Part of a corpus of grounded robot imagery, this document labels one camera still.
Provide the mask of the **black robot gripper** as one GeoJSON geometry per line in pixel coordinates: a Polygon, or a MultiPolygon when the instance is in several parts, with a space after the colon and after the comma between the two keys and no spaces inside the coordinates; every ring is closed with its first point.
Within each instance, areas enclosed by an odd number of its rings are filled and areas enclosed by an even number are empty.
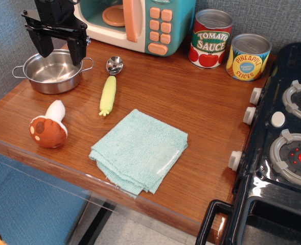
{"type": "Polygon", "coordinates": [[[67,40],[71,60],[77,66],[86,57],[87,25],[75,15],[79,1],[35,1],[36,8],[22,10],[26,29],[39,54],[46,58],[54,50],[52,38],[67,40]]]}

